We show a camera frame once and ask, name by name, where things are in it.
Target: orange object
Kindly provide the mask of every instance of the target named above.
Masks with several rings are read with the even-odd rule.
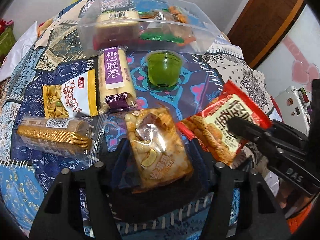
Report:
[[[290,232],[293,234],[305,220],[311,210],[311,203],[305,207],[296,217],[287,220]]]

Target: pea cracker snack bag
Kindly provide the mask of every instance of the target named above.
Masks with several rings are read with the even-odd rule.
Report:
[[[43,86],[45,117],[98,115],[95,79],[95,70],[92,69],[62,85]]]
[[[177,123],[178,129],[189,139],[198,138],[202,148],[211,152],[217,161],[231,165],[246,143],[228,131],[227,120],[238,116],[264,129],[272,124],[265,113],[230,80],[223,91],[200,113]]]

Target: barcode sticker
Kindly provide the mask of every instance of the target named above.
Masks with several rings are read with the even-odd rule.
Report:
[[[109,15],[109,19],[114,19],[114,18],[119,18],[119,17],[124,17],[126,16],[127,13],[126,12],[118,12],[118,13],[110,13]]]
[[[63,119],[63,118],[50,118],[47,121],[46,127],[50,128],[67,128],[68,123],[71,121],[71,119]]]

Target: printed logo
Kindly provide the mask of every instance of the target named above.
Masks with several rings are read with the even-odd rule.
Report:
[[[73,89],[76,87],[75,82],[73,79],[71,79],[67,84],[65,84],[65,87],[62,89],[67,106],[72,107],[73,111],[79,111],[78,108],[78,102],[73,97]]]
[[[301,182],[303,180],[303,176],[299,176],[299,174],[295,172],[292,168],[288,168],[285,174],[290,175],[290,177],[295,179],[297,182]]]
[[[78,79],[78,87],[84,88],[84,77],[79,77]]]

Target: patterned fabric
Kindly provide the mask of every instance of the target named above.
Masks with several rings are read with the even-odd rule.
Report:
[[[44,193],[35,178],[33,166],[20,162],[0,161],[0,188],[6,207],[14,215],[19,225],[31,229],[39,210]]]
[[[7,78],[0,83],[0,114],[2,113],[2,106],[6,99],[9,83],[10,83],[10,78]]]
[[[216,69],[224,82],[232,80],[266,114],[273,111],[274,106],[266,90],[264,74],[249,68],[244,61],[240,47],[221,42],[214,43],[206,55],[201,56],[201,59],[211,68]]]
[[[17,65],[7,88],[6,102],[0,115],[0,189],[7,208],[25,230],[30,229],[44,194],[58,172],[64,167],[78,171],[89,166],[77,159],[21,147],[16,140],[16,130],[24,114],[44,115],[43,85],[61,84],[91,68],[90,60],[93,59],[85,59],[76,25],[93,2],[80,0],[56,16]],[[137,5],[145,9],[154,6],[153,1],[141,1]],[[181,120],[202,110],[220,94],[224,82],[232,79],[266,113],[273,109],[264,87],[264,76],[250,70],[243,60],[241,49],[231,45],[223,36],[217,38],[205,56],[183,55],[187,63],[181,71],[179,82],[168,90],[155,89],[148,84],[145,54],[134,52],[127,55],[140,107],[157,107],[161,103],[170,109],[175,121]],[[208,194],[154,221],[139,225],[117,223],[117,226],[123,238],[197,239],[211,196]],[[237,220],[239,196],[239,191],[234,190],[230,225]],[[80,200],[85,232],[92,235],[84,191],[81,191]]]

